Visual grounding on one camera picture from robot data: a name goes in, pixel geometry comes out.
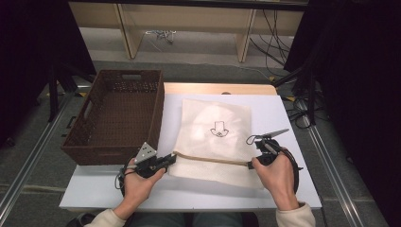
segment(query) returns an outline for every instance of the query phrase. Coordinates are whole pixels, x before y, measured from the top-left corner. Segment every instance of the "sleeve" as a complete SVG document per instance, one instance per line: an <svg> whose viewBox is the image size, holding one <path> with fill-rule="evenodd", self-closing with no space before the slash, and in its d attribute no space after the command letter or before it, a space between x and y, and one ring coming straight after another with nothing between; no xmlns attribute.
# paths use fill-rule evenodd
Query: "sleeve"
<svg viewBox="0 0 401 227"><path fill-rule="evenodd" d="M307 203L300 202L300 208L291 211L276 211L278 226L315 226L315 217Z"/></svg>
<svg viewBox="0 0 401 227"><path fill-rule="evenodd" d="M107 209L96 216L92 223L85 227L122 227L125 220L119 218L112 209Z"/></svg>

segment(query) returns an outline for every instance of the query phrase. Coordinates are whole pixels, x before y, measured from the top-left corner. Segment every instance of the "wicker basket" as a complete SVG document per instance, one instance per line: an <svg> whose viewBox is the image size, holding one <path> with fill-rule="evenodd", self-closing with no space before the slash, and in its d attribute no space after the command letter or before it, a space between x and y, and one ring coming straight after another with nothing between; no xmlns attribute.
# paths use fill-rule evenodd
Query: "wicker basket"
<svg viewBox="0 0 401 227"><path fill-rule="evenodd" d="M62 145L78 165L120 165L157 149L165 86L159 70L102 70Z"/></svg>

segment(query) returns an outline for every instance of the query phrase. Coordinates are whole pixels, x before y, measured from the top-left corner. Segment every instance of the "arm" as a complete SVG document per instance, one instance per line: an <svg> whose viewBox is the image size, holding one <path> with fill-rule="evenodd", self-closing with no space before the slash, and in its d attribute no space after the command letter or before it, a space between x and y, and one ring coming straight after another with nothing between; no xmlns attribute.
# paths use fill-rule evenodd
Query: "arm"
<svg viewBox="0 0 401 227"><path fill-rule="evenodd" d="M163 177L165 172L166 170L162 168L153 176L145 179L134 173L131 169L127 169L127 175L124 180L124 199L113 210L108 209L103 211L96 216L91 224L85 226L123 226L125 221L136 211L136 208L149 197L152 187Z"/></svg>
<svg viewBox="0 0 401 227"><path fill-rule="evenodd" d="M277 205L279 226L314 226L315 218L309 205L298 202L295 196L292 164L286 155L280 153L269 166L261 165L256 158L252 161L262 184Z"/></svg>

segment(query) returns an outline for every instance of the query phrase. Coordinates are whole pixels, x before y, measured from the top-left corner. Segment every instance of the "hand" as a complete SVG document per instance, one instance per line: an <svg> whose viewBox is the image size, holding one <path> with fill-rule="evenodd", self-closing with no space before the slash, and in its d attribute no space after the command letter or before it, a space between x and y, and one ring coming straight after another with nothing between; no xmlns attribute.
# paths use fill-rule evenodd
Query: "hand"
<svg viewBox="0 0 401 227"><path fill-rule="evenodd" d="M165 168L159 169L153 176L146 179L133 173L132 169L127 169L124 179L125 197L114 208L114 213L121 219L128 219L136 208L148 199L152 187L163 177L165 172Z"/></svg>
<svg viewBox="0 0 401 227"><path fill-rule="evenodd" d="M252 158L253 167L262 184L271 192L277 208L288 211L299 208L294 193L294 173L291 161L280 152L274 162L263 166L256 158Z"/></svg>

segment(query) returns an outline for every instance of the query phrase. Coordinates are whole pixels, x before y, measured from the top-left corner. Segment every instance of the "drawing on cloth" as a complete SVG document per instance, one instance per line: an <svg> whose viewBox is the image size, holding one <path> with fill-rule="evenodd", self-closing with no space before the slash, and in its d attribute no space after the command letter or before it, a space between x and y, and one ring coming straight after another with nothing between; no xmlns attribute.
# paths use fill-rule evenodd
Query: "drawing on cloth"
<svg viewBox="0 0 401 227"><path fill-rule="evenodd" d="M224 121L215 121L215 127L210 129L210 132L217 137L224 137L229 131L225 129Z"/></svg>

